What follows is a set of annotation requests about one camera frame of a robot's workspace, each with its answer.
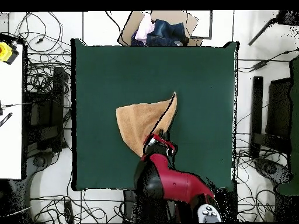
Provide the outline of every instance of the folded towel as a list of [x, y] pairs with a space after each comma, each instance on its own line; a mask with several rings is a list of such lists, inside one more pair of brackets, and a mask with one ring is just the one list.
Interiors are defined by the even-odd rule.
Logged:
[[116, 120], [121, 137], [128, 147], [139, 157], [143, 155], [143, 146], [150, 133], [166, 132], [175, 115], [176, 93], [170, 100], [157, 103], [140, 103], [116, 109]]

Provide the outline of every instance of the black stand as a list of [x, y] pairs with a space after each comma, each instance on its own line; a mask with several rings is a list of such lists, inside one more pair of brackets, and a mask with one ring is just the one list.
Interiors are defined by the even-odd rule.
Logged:
[[264, 31], [266, 31], [266, 29], [268, 28], [268, 27], [270, 27], [271, 25], [273, 25], [273, 24], [275, 24], [275, 23], [277, 23], [277, 18], [273, 18], [273, 19], [270, 19], [264, 26], [263, 26], [263, 28], [258, 32], [258, 34], [248, 43], [248, 45], [249, 46], [251, 46], [257, 39], [258, 39], [258, 37], [259, 36], [261, 36], [262, 35], [262, 33], [264, 32]]

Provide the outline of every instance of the green cloth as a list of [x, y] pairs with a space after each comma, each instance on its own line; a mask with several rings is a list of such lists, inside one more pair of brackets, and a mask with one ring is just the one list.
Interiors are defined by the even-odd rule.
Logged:
[[287, 184], [278, 186], [277, 191], [283, 195], [299, 195], [299, 56], [290, 62], [293, 85], [290, 97], [293, 104], [291, 112], [291, 157], [290, 166], [293, 179]]
[[116, 109], [176, 92], [176, 169], [232, 191], [237, 47], [88, 47], [75, 40], [77, 190], [133, 189], [140, 158], [121, 138]]

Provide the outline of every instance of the tangled wires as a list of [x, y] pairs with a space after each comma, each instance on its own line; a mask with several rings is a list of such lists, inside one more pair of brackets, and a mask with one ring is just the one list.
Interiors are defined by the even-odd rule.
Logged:
[[[74, 222], [75, 224], [81, 224], [83, 220], [90, 217], [93, 219], [95, 223], [109, 223], [115, 217], [122, 218], [124, 221], [130, 221], [127, 219], [122, 211], [122, 206], [124, 205], [124, 201], [114, 201], [114, 200], [102, 200], [102, 202], [120, 202], [119, 206], [114, 206], [113, 210], [115, 215], [110, 219], [107, 217], [107, 213], [99, 207], [89, 207], [85, 195], [83, 199], [80, 200], [80, 204], [78, 201], [73, 200], [69, 196], [64, 195], [55, 195], [51, 197], [40, 197], [40, 198], [32, 198], [33, 200], [44, 200], [50, 201], [46, 206], [44, 206], [41, 211], [35, 215], [34, 223], [51, 223], [51, 224], [67, 224], [69, 222], [70, 213], [66, 210], [63, 211], [64, 203], [66, 201], [71, 201], [75, 206], [80, 207], [80, 212], [74, 214]], [[48, 219], [41, 220], [41, 216], [48, 216]]]
[[[235, 174], [235, 178], [237, 179], [237, 181], [238, 180], [240, 181], [240, 182], [238, 182], [238, 184], [246, 185], [247, 189], [250, 192], [250, 196], [248, 196], [248, 197], [241, 198], [240, 196], [238, 196], [239, 197], [238, 206], [250, 205], [251, 208], [238, 211], [238, 216], [240, 217], [241, 222], [248, 222], [248, 220], [246, 220], [244, 218], [244, 214], [255, 216], [253, 219], [253, 222], [256, 222], [258, 220], [258, 216], [261, 218], [261, 220], [263, 222], [267, 222], [266, 214], [268, 212], [271, 215], [274, 215], [274, 205], [271, 205], [269, 203], [263, 204], [261, 202], [261, 200], [258, 199], [258, 196], [262, 192], [269, 192], [273, 195], [276, 195], [276, 193], [271, 190], [264, 189], [264, 190], [260, 190], [259, 192], [257, 192], [255, 197], [253, 196], [251, 188], [247, 185], [247, 182], [249, 180], [249, 173], [246, 171], [246, 169], [250, 167], [251, 169], [255, 170], [255, 166], [254, 166], [253, 160], [250, 159], [250, 157], [249, 157], [249, 152], [246, 151], [245, 149], [246, 148], [240, 149], [238, 152], [236, 171], [243, 170], [247, 174], [248, 178], [246, 180], [243, 180], [237, 174]], [[259, 157], [264, 158], [264, 159], [278, 154], [275, 150], [272, 150], [272, 149], [261, 149], [261, 151], [263, 152], [263, 154], [260, 154]], [[276, 162], [279, 162], [281, 157], [284, 157], [286, 159], [285, 155], [280, 153], [278, 160]]]
[[[59, 35], [56, 38], [47, 35], [47, 26], [42, 19], [32, 12], [27, 12], [21, 22], [18, 24], [14, 34], [8, 33], [9, 35], [16, 37], [16, 39], [22, 38], [25, 44], [29, 48], [28, 52], [28, 70], [27, 70], [27, 82], [25, 82], [25, 91], [44, 93], [47, 95], [46, 100], [53, 100], [59, 103], [59, 97], [52, 94], [53, 91], [53, 72], [55, 67], [64, 68], [65, 73], [70, 77], [71, 75], [71, 50], [64, 49], [62, 45], [70, 46], [69, 44], [62, 41], [63, 39], [63, 26], [57, 19], [55, 14], [48, 12], [48, 14], [57, 22], [59, 27]], [[44, 26], [44, 33], [37, 33], [29, 30], [28, 18], [36, 18]], [[21, 31], [21, 28], [26, 24], [26, 31]], [[43, 41], [54, 43], [50, 48], [45, 50], [38, 50], [35, 46], [40, 46]], [[70, 108], [70, 83], [68, 78], [61, 80], [63, 87], [63, 96], [67, 101], [65, 108]]]

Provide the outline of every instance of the black cable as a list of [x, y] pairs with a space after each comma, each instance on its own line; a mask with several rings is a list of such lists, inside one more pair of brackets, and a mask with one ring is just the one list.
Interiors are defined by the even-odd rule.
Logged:
[[270, 62], [271, 60], [277, 58], [278, 56], [280, 55], [283, 55], [283, 54], [288, 54], [288, 53], [293, 53], [295, 51], [299, 51], [299, 48], [296, 48], [295, 50], [291, 50], [291, 51], [285, 51], [285, 52], [282, 52], [276, 56], [274, 56], [273, 58], [270, 58], [268, 60], [263, 60], [263, 61], [260, 61], [258, 62], [257, 64], [255, 64], [254, 66], [250, 67], [250, 68], [239, 68], [239, 69], [251, 69], [250, 71], [239, 71], [238, 72], [243, 72], [243, 73], [247, 73], [247, 72], [252, 72], [252, 71], [256, 71], [258, 69], [261, 69], [262, 67], [264, 67], [268, 62]]
[[268, 190], [268, 189], [264, 189], [264, 190], [259, 191], [259, 192], [256, 194], [256, 201], [255, 201], [256, 209], [257, 209], [257, 211], [258, 211], [258, 214], [259, 214], [260, 218], [263, 220], [263, 222], [267, 222], [265, 219], [262, 218], [262, 216], [261, 216], [261, 214], [260, 214], [259, 204], [258, 204], [258, 196], [259, 196], [260, 193], [262, 193], [262, 192], [264, 192], [264, 191], [267, 191], [267, 192], [269, 192], [269, 193], [272, 193], [274, 196], [276, 196], [276, 193], [273, 192], [273, 191], [270, 191], [270, 190]]
[[252, 112], [249, 113], [248, 115], [246, 115], [244, 118], [240, 119], [240, 120], [237, 122], [237, 126], [238, 126], [238, 124], [239, 124], [243, 119], [247, 118], [247, 117], [250, 116], [251, 114], [252, 114]]
[[124, 44], [126, 44], [127, 46], [129, 46], [124, 40], [123, 40], [123, 36], [122, 36], [122, 34], [121, 34], [121, 30], [120, 30], [120, 27], [119, 27], [119, 25], [117, 24], [117, 22], [108, 14], [108, 12], [107, 11], [105, 11], [105, 13], [106, 13], [106, 15], [108, 15], [108, 17], [112, 20], [112, 22], [114, 22], [115, 23], [115, 25], [119, 28], [119, 35], [120, 35], [120, 38], [121, 38], [121, 40], [123, 41], [123, 43]]

